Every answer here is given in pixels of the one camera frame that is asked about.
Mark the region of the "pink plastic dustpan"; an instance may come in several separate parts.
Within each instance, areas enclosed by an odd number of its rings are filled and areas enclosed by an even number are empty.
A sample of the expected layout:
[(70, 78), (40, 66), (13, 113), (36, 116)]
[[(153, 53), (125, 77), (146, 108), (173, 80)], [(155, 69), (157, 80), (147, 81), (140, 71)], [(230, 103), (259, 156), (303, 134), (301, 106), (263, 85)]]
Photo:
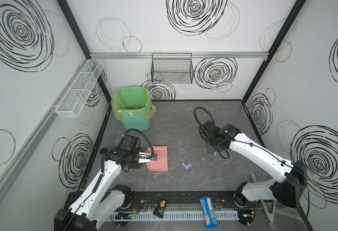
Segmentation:
[(150, 171), (169, 171), (168, 147), (154, 146), (153, 149), (157, 159), (155, 161), (147, 162), (147, 168)]

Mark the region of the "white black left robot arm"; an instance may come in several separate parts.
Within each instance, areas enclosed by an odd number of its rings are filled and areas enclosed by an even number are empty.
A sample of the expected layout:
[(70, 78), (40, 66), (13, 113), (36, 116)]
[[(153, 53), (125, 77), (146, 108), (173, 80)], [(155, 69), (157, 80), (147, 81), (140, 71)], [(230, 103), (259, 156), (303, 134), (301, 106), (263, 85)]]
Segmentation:
[(131, 203), (131, 190), (123, 185), (111, 184), (125, 167), (132, 168), (148, 162), (155, 162), (157, 155), (149, 144), (150, 152), (140, 147), (138, 137), (123, 134), (120, 143), (113, 149), (100, 150), (102, 157), (100, 171), (68, 207), (60, 209), (54, 217), (55, 231), (97, 231), (120, 207)]

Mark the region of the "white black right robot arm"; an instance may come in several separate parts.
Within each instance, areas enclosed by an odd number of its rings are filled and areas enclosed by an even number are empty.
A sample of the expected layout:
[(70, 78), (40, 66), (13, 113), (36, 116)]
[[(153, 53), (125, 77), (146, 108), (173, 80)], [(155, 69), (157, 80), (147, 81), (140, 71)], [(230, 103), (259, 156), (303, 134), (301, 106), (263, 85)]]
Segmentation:
[(307, 167), (303, 162), (274, 154), (232, 125), (219, 128), (206, 121), (199, 126), (199, 132), (214, 148), (237, 152), (271, 175), (268, 181), (243, 182), (233, 196), (237, 206), (244, 208), (257, 200), (277, 200), (289, 208), (297, 207), (307, 186)]

